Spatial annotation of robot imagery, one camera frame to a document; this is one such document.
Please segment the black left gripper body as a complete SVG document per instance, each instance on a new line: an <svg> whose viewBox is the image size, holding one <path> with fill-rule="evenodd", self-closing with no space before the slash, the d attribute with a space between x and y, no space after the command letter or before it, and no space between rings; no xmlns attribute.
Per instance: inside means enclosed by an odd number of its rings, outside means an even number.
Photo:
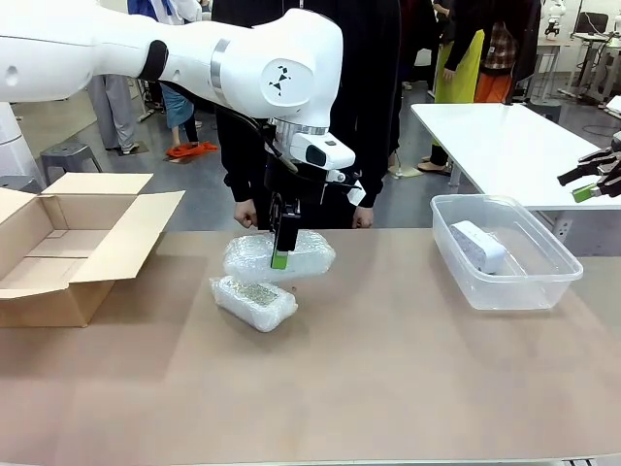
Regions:
<svg viewBox="0 0 621 466"><path fill-rule="evenodd" d="M307 204L320 204L326 187L339 193L348 193L345 182L328 182L328 171L308 164L294 165L292 171L279 159L269 159L266 163L264 185L284 201L299 200Z"/></svg>

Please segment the person's right hand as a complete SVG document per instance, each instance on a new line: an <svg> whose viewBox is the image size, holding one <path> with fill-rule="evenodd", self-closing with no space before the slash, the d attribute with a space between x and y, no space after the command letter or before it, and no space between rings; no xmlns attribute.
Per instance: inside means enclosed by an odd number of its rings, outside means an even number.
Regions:
<svg viewBox="0 0 621 466"><path fill-rule="evenodd" d="M257 212L252 199L236 203L234 210L234 219L243 228L258 226Z"/></svg>

